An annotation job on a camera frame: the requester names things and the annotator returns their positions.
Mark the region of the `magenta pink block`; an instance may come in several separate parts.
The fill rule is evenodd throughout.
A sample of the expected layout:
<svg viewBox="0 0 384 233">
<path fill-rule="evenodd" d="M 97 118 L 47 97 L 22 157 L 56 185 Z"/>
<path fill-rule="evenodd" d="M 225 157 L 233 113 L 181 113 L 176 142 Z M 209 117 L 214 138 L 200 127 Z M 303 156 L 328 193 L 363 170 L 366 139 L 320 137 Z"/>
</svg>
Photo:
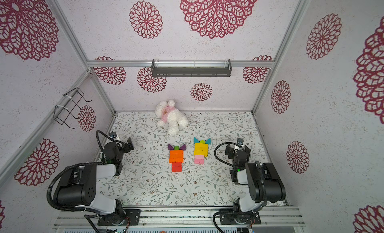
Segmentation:
<svg viewBox="0 0 384 233">
<path fill-rule="evenodd" d="M 204 161 L 205 161 L 204 159 L 195 159 L 195 160 L 194 160 L 194 163 L 195 163 L 195 164 L 198 164 L 198 165 L 203 165 L 203 164 L 204 164 Z"/>
</svg>

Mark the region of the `light pink block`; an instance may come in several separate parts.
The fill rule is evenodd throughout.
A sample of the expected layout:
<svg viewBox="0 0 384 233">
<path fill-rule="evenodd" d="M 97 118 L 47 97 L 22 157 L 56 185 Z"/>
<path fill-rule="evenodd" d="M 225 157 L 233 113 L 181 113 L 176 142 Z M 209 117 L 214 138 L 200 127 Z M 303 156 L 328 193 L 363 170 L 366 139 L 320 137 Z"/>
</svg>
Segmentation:
<svg viewBox="0 0 384 233">
<path fill-rule="evenodd" d="M 204 156 L 202 156 L 202 155 L 195 155 L 195 159 L 201 159 L 201 160 L 203 160 L 205 157 Z"/>
</svg>

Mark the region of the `orange long block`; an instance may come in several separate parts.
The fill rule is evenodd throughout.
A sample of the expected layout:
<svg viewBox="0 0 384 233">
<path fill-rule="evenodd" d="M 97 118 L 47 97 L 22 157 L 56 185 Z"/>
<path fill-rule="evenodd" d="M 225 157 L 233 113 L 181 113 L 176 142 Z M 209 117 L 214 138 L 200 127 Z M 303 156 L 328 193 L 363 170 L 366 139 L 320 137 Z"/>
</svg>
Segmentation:
<svg viewBox="0 0 384 233">
<path fill-rule="evenodd" d="M 183 153 L 184 151 L 182 150 L 173 150 L 173 151 L 170 151 L 170 156 L 171 157 L 179 157 L 179 156 L 183 156 Z"/>
<path fill-rule="evenodd" d="M 181 159 L 172 158 L 172 159 L 169 160 L 170 164 L 173 164 L 173 163 L 183 163 L 183 162 L 184 162 L 183 158 L 181 158 Z"/>
<path fill-rule="evenodd" d="M 171 162 L 183 162 L 184 157 L 181 155 L 170 156 Z"/>
</svg>

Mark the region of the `red block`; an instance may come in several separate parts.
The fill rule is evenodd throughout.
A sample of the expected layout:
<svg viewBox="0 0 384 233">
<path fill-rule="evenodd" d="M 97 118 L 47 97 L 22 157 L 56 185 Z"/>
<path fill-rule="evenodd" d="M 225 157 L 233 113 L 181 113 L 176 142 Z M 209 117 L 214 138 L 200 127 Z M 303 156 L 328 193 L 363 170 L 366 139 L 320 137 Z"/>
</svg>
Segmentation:
<svg viewBox="0 0 384 233">
<path fill-rule="evenodd" d="M 173 173 L 178 173 L 178 172 L 181 172 L 182 171 L 182 168 L 172 168 L 172 172 Z"/>
<path fill-rule="evenodd" d="M 182 163 L 172 163 L 172 168 L 181 168 Z"/>
</svg>

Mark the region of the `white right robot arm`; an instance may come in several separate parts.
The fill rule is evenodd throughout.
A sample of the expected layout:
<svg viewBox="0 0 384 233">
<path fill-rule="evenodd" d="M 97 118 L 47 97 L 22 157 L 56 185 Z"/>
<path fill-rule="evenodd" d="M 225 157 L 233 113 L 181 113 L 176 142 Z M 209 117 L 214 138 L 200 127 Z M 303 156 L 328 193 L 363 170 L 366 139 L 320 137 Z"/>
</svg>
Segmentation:
<svg viewBox="0 0 384 233">
<path fill-rule="evenodd" d="M 222 225 L 247 225 L 252 233 L 252 226 L 261 223 L 259 211 L 268 203 L 276 203 L 286 198 L 284 184 L 273 163 L 250 162 L 251 149 L 242 144 L 225 142 L 214 150 L 215 158 L 230 167 L 231 179 L 237 185 L 247 185 L 248 193 L 233 203 L 233 209 L 221 209 L 213 214 L 216 229 L 224 231 L 216 222 L 220 217 Z"/>
</svg>

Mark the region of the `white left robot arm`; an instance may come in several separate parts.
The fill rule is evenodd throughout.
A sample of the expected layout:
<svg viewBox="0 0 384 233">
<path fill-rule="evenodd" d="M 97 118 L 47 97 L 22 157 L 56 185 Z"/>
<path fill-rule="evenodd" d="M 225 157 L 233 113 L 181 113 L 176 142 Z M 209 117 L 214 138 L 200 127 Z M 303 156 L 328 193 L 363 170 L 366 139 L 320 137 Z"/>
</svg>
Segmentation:
<svg viewBox="0 0 384 233">
<path fill-rule="evenodd" d="M 60 211 L 86 212 L 85 218 L 96 233 L 113 233 L 112 226 L 136 226 L 140 211 L 126 211 L 122 202 L 97 190 L 102 178 L 119 176 L 125 153 L 134 149 L 131 139 L 113 139 L 102 147 L 102 162 L 79 163 L 66 167 L 50 183 L 47 190 L 49 205 Z"/>
</svg>

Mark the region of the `white teddy bear pink shirt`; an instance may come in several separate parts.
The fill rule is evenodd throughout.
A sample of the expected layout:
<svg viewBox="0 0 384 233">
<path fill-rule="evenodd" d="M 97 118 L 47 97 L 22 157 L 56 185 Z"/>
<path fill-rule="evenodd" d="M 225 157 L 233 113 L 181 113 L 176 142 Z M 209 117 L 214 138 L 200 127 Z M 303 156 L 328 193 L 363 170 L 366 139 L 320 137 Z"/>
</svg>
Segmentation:
<svg viewBox="0 0 384 233">
<path fill-rule="evenodd" d="M 159 119 L 157 127 L 161 128 L 168 125 L 168 134 L 170 136 L 176 135 L 179 130 L 184 129 L 189 124 L 186 115 L 175 107 L 174 100 L 161 101 L 156 106 L 155 114 Z"/>
</svg>

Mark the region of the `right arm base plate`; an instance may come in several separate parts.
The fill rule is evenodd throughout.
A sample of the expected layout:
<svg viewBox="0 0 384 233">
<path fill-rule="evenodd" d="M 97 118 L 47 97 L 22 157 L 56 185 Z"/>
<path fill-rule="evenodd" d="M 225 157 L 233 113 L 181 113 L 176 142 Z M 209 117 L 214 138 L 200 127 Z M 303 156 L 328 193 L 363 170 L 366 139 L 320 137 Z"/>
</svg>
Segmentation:
<svg viewBox="0 0 384 233">
<path fill-rule="evenodd" d="M 258 212 L 246 215 L 245 213 L 235 214 L 230 209 L 220 209 L 220 223 L 222 225 L 259 225 L 261 218 Z"/>
</svg>

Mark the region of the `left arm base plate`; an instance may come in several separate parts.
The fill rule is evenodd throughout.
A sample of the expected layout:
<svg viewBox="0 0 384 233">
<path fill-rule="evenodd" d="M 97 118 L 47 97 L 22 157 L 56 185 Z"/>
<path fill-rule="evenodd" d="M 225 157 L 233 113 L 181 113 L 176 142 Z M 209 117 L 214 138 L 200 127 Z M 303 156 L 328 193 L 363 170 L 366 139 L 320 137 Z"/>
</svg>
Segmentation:
<svg viewBox="0 0 384 233">
<path fill-rule="evenodd" d="M 141 210 L 127 209 L 117 210 L 109 215 L 101 215 L 98 226 L 137 226 L 139 224 Z"/>
</svg>

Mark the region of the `grey wall shelf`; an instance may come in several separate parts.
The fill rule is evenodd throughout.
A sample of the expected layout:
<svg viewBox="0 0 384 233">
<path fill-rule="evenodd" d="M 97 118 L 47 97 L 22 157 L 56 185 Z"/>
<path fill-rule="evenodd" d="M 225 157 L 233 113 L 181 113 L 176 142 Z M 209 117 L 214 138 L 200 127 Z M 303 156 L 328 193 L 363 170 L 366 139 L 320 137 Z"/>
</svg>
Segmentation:
<svg viewBox="0 0 384 233">
<path fill-rule="evenodd" d="M 230 60 L 225 61 L 158 61 L 153 60 L 151 74 L 154 78 L 230 77 Z"/>
</svg>

